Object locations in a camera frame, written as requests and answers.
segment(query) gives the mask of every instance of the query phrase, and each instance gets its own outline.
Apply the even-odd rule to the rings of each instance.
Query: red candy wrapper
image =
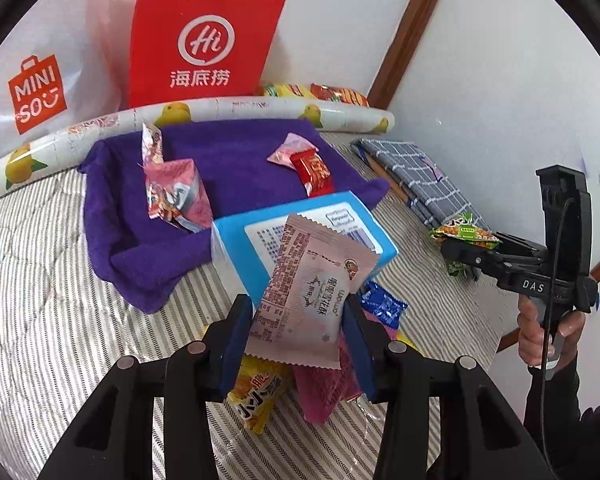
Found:
[[[331,180],[331,172],[320,158],[320,155],[315,153],[315,150],[294,153],[289,159],[296,168],[309,198],[327,195],[335,191]]]

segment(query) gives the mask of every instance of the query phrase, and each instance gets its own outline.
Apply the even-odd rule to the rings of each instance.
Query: white label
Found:
[[[382,247],[378,241],[365,226],[358,213],[347,202],[310,209],[298,214],[347,235],[349,238],[366,245],[376,254],[382,254]],[[286,215],[279,216],[271,220],[263,220],[256,224],[247,225],[244,228],[244,232],[265,269],[267,269],[269,276],[272,275],[273,269],[276,267],[276,259],[280,250],[282,233],[285,230],[286,218]]]

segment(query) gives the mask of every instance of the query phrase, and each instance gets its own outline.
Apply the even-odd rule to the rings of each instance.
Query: pink snack packet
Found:
[[[142,128],[142,161],[149,218],[199,232],[211,227],[213,213],[205,186],[191,158],[162,160],[162,134],[152,124]]]
[[[142,123],[142,166],[148,164],[161,164],[162,158],[162,132],[153,124]],[[160,209],[164,209],[164,197],[158,197],[158,191],[154,189],[148,176],[144,177],[144,186],[146,187],[146,202],[149,212],[149,218],[158,218],[166,216],[167,213],[160,214]]]
[[[340,370],[342,305],[360,288],[378,257],[345,235],[289,215],[245,353]]]
[[[286,166],[295,171],[296,168],[290,159],[291,155],[294,153],[305,152],[307,150],[315,150],[318,152],[318,148],[312,145],[312,143],[310,143],[304,137],[301,137],[298,134],[288,133],[286,135],[285,142],[280,144],[276,151],[267,157],[267,160],[269,162],[273,162],[274,164],[280,164],[280,166]]]
[[[378,318],[365,310],[367,319],[379,322]],[[388,336],[395,339],[396,331],[383,325]],[[340,332],[340,370],[294,366],[296,387],[304,420],[310,424],[325,424],[333,409],[341,400],[351,400],[362,394],[351,362],[351,355]]]

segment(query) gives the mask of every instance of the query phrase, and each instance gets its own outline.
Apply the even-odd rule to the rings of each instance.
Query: striped bed sheet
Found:
[[[365,177],[350,134],[325,139]],[[187,274],[152,316],[132,308],[90,266],[82,225],[85,180],[67,170],[0,200],[0,462],[13,479],[31,480],[94,387],[124,354],[166,357],[230,305],[211,265]],[[438,248],[395,195],[373,211],[400,249],[378,282],[410,307],[400,329],[427,356],[474,356],[488,368],[499,341],[474,301],[479,282],[446,275]],[[164,478],[162,401],[154,409],[154,478]],[[242,428],[234,410],[208,404],[223,479],[370,479],[385,406],[341,403],[324,426],[302,419],[291,389],[262,436]],[[429,405],[429,463],[440,450],[440,409]]]

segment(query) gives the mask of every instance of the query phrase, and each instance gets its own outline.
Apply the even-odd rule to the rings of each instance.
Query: purple towel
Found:
[[[295,171],[266,158],[294,132],[320,149],[336,191],[351,190],[369,208],[388,191],[367,181],[308,121],[236,120],[165,126],[164,160],[193,158],[214,218],[306,198]],[[134,307],[160,309],[181,277],[211,261],[210,229],[188,233],[146,209],[141,133],[96,142],[78,171],[87,176],[84,230],[91,266]]]

